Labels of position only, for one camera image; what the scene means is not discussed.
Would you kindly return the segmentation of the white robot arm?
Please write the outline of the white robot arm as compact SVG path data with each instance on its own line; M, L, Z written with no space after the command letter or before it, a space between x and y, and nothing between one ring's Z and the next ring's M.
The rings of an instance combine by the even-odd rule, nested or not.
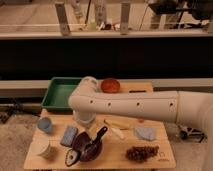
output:
M112 114L184 125L207 136L202 171L213 171L213 93L157 91L103 93L98 80L84 77L68 98L76 121L90 126L96 115Z

